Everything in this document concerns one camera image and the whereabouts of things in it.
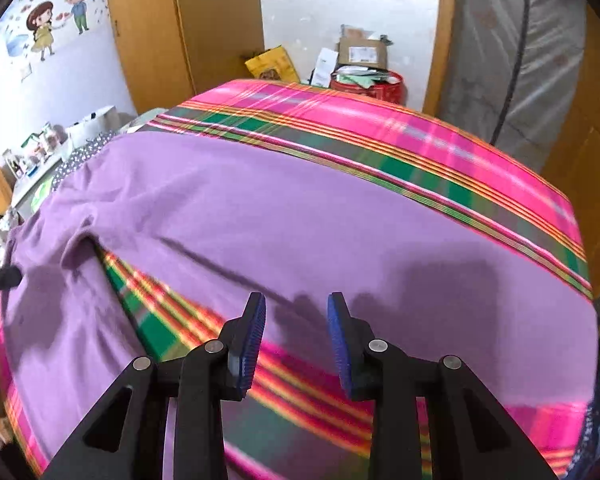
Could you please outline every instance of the polka dot fabric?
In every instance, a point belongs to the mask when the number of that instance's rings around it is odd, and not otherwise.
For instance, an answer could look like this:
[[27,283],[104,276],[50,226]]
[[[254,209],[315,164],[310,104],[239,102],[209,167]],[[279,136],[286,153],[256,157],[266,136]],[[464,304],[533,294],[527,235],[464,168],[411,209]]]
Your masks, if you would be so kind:
[[62,181],[75,170],[81,167],[87,160],[92,156],[100,152],[105,147],[106,143],[109,142],[116,134],[114,132],[107,132],[106,134],[100,134],[95,139],[90,140],[84,146],[74,150],[69,157],[69,160],[62,163],[56,170],[54,179],[51,182],[51,191],[58,189]]

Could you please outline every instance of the package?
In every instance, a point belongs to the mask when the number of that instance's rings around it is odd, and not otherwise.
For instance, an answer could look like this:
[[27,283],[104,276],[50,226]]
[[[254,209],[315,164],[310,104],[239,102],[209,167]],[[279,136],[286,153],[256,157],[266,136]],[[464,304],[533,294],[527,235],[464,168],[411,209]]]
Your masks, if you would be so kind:
[[368,40],[372,34],[374,34],[372,30],[365,30],[353,25],[346,25],[345,23],[340,25],[340,36],[348,40]]
[[291,58],[281,45],[252,57],[244,64],[257,79],[273,79],[289,83],[300,82]]
[[330,48],[322,48],[315,62],[314,75],[311,78],[311,86],[329,88],[331,83],[331,73],[336,68],[338,62],[338,53]]
[[386,69],[386,45],[379,40],[340,38],[340,64]]

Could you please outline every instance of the paper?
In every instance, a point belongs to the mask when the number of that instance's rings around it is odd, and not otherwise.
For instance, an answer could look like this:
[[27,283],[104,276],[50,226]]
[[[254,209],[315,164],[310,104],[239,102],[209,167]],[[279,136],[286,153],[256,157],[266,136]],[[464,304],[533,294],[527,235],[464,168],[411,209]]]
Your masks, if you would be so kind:
[[371,88],[375,83],[373,78],[369,77],[369,76],[346,75],[346,74],[340,74],[338,76],[338,82],[339,83],[347,83],[347,84],[355,84],[355,85],[358,85],[358,86],[364,88],[365,90]]
[[365,72],[369,72],[369,70],[371,69],[368,66],[345,65],[341,66],[337,72],[339,74],[361,75]]
[[311,86],[329,88],[331,73],[336,68],[338,53],[330,48],[322,48],[315,62],[314,76],[311,78]]
[[377,63],[378,51],[373,46],[350,46],[350,63]]

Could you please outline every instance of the wardrobe door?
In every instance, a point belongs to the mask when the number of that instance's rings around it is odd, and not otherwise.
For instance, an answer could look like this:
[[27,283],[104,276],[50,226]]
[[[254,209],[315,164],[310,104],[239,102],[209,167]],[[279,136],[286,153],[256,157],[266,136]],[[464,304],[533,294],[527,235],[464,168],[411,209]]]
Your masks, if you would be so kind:
[[587,7],[587,43],[576,95],[542,176],[571,201],[594,298],[600,296],[600,19]]
[[264,50],[260,0],[177,0],[197,93],[251,77],[244,61]]
[[109,0],[126,84],[139,114],[193,94],[175,0]]

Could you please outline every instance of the cartoon girl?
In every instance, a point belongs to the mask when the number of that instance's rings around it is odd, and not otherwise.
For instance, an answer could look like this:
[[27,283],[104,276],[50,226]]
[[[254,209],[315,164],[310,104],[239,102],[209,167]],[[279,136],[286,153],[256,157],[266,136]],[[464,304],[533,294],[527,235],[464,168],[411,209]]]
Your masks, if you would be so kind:
[[33,46],[32,52],[41,52],[40,61],[45,60],[45,49],[49,49],[49,54],[52,56],[54,51],[51,45],[54,42],[54,37],[51,35],[52,30],[60,27],[51,25],[52,10],[54,4],[51,2],[42,2],[35,7],[27,16],[27,28],[33,31]]

